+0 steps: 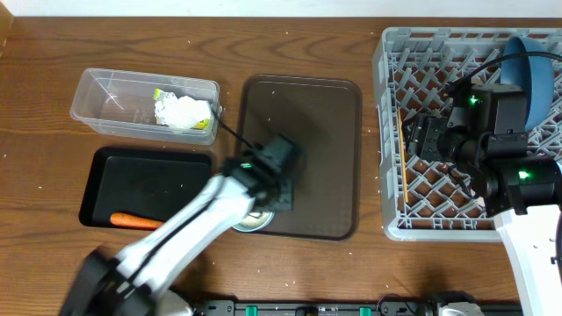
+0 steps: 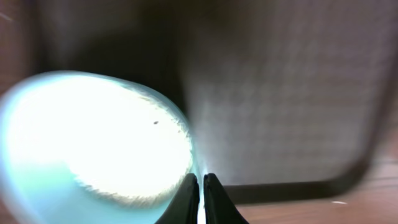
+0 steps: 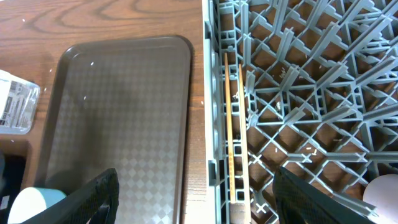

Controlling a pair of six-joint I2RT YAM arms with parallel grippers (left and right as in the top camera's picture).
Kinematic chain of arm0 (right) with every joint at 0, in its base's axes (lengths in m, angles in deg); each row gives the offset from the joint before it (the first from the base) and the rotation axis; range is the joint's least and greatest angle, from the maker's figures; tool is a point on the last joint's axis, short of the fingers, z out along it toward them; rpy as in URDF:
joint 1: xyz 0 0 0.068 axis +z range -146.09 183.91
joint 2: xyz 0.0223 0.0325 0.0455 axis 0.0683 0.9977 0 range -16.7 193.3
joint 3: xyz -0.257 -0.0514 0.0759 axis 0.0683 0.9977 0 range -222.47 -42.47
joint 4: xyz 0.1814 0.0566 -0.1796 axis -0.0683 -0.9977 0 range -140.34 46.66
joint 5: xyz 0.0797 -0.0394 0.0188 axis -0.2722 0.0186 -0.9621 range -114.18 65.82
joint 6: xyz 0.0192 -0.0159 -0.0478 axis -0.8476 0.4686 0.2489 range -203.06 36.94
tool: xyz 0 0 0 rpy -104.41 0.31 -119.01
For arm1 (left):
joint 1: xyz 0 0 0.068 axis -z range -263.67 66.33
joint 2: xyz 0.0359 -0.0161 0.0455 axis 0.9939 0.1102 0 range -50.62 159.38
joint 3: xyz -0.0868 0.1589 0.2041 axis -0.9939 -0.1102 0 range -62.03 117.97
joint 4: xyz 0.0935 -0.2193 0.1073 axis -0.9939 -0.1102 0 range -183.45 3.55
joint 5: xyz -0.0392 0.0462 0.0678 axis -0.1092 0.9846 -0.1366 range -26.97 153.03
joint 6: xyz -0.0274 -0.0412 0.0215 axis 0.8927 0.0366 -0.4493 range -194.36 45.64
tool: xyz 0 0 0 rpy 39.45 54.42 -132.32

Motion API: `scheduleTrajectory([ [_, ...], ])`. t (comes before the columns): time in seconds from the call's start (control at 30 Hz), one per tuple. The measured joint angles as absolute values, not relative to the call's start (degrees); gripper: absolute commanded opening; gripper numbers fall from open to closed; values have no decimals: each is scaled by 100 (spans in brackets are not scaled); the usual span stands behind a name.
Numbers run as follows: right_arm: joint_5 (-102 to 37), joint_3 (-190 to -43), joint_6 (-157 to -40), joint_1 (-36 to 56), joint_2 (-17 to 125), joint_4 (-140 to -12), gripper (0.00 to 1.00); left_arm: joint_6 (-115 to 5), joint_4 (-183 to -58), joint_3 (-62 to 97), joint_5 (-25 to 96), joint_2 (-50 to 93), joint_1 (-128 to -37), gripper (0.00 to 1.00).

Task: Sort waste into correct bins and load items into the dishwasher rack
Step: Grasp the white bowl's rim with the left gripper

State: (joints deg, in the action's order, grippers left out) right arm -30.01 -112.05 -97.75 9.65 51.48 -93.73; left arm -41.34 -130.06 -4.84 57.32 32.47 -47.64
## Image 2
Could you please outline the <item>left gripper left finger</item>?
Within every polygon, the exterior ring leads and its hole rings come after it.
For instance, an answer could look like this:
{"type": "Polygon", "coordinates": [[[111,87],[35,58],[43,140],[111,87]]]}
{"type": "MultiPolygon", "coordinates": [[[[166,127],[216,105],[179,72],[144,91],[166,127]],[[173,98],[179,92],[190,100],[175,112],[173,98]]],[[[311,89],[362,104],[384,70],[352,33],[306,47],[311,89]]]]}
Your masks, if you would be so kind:
{"type": "Polygon", "coordinates": [[[197,224],[200,202],[199,184],[195,174],[187,174],[166,211],[155,224],[197,224]]]}

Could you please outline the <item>light blue rice bowl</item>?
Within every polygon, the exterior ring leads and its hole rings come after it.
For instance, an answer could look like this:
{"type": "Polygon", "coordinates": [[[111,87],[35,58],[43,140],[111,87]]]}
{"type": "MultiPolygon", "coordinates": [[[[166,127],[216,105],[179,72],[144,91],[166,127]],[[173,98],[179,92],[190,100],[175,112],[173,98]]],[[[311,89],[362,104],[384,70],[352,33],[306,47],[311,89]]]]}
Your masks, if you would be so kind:
{"type": "Polygon", "coordinates": [[[1,183],[20,223],[155,223],[196,209],[189,125],[161,93],[94,73],[27,78],[1,98],[1,183]]]}

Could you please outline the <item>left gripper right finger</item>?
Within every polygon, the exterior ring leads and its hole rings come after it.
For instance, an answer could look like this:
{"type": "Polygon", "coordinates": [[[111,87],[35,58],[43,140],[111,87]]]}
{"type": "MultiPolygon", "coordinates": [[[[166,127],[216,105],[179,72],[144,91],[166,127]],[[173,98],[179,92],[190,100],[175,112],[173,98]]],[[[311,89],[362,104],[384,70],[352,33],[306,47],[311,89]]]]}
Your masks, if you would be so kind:
{"type": "Polygon", "coordinates": [[[248,224],[213,173],[204,175],[206,224],[248,224]]]}

